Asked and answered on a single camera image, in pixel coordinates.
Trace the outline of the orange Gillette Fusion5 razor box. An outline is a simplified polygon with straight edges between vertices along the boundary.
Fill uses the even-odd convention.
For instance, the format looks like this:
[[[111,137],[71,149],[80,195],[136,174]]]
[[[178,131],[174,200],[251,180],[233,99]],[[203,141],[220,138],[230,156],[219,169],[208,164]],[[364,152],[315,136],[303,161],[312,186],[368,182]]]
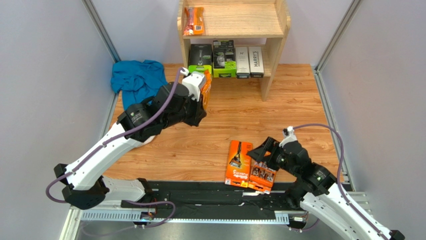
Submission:
[[[230,186],[247,188],[250,180],[252,159],[247,155],[253,144],[245,141],[230,142],[224,183]]]

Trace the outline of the tall white razor box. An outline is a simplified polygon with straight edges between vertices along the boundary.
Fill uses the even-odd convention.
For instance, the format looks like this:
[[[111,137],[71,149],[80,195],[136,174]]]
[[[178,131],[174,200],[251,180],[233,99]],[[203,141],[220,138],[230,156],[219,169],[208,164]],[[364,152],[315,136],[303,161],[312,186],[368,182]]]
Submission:
[[[250,77],[250,63],[248,48],[246,46],[239,46],[235,48],[235,61],[236,78],[248,79]]]

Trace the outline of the white Harry's razor box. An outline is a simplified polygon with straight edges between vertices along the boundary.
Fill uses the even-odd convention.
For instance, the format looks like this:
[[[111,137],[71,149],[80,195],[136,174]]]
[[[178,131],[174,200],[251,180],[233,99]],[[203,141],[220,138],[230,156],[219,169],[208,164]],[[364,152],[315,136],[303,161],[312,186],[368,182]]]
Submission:
[[[262,48],[260,46],[249,46],[249,67],[252,78],[263,78],[265,74]]]

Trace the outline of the long orange Bic razor bag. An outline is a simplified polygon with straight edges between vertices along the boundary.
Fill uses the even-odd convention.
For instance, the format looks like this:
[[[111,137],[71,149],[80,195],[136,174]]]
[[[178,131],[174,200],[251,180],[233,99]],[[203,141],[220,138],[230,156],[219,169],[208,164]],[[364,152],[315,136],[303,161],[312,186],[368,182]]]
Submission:
[[[183,29],[184,36],[199,36],[205,33],[204,7],[186,7],[186,24]]]

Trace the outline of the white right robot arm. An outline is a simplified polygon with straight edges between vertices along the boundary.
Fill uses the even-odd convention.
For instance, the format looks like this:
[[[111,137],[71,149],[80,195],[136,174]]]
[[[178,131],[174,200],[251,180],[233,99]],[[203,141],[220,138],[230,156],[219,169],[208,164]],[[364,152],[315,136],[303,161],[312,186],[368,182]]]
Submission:
[[[345,240],[405,239],[399,230],[390,230],[373,219],[329,170],[311,160],[294,137],[287,137],[284,143],[268,137],[247,155],[272,170],[295,176],[296,181],[285,191],[285,204],[313,214]]]

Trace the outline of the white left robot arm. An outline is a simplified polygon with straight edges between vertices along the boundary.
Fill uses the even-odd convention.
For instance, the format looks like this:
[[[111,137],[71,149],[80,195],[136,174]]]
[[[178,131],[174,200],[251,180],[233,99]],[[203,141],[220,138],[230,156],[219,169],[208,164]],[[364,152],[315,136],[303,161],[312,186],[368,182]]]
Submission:
[[[163,85],[157,94],[135,103],[118,117],[117,122],[99,141],[97,152],[83,162],[82,156],[72,164],[58,164],[56,177],[62,177],[64,201],[87,210],[106,201],[146,203],[152,190],[144,178],[120,180],[104,176],[104,172],[127,152],[148,144],[162,130],[179,123],[199,126],[206,117],[203,86],[196,83]]]

